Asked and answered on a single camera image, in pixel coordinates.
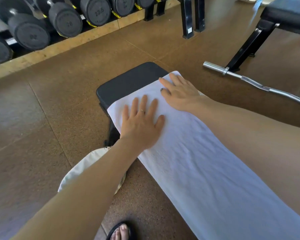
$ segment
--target flip-flop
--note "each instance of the flip-flop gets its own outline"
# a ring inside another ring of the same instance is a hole
[[[115,225],[115,226],[110,230],[110,232],[109,232],[109,234],[108,234],[106,240],[110,240],[112,234],[114,233],[114,231],[115,231],[119,226],[121,226],[122,224],[126,224],[127,227],[128,227],[128,230],[129,230],[129,238],[128,238],[128,240],[137,240],[137,238],[136,238],[136,232],[135,232],[135,230],[134,230],[132,224],[131,224],[130,222],[128,222],[128,221],[122,221],[122,222],[119,222],[117,225]]]

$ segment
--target left hand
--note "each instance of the left hand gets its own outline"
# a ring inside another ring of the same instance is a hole
[[[122,113],[121,138],[131,141],[141,151],[157,142],[164,127],[164,115],[160,115],[155,124],[153,122],[158,100],[154,99],[146,111],[147,101],[147,95],[142,97],[140,104],[136,97],[132,101],[130,116],[128,105],[124,106]]]

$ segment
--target right hand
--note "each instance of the right hand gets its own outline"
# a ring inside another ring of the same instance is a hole
[[[189,104],[200,97],[199,91],[182,76],[173,73],[169,76],[173,84],[164,78],[159,78],[160,83],[165,87],[161,89],[161,95],[172,108],[187,111]]]

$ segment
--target hand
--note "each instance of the hand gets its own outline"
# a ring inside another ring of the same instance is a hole
[[[135,147],[144,151],[152,147],[160,137],[164,127],[164,115],[160,115],[154,124],[154,116],[158,106],[158,100],[154,99],[146,113],[148,97],[144,95],[139,104],[136,97],[132,101],[130,116],[129,108],[124,106],[122,113],[121,138],[128,139]]]
[[[162,96],[172,108],[187,111],[189,104],[200,97],[198,90],[182,76],[176,76],[173,73],[169,76],[174,84],[164,78],[159,78],[160,83],[166,87],[166,89],[161,89]]]

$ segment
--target foot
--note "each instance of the foot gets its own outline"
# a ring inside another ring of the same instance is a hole
[[[119,226],[111,235],[111,240],[128,240],[129,229],[126,224]]]

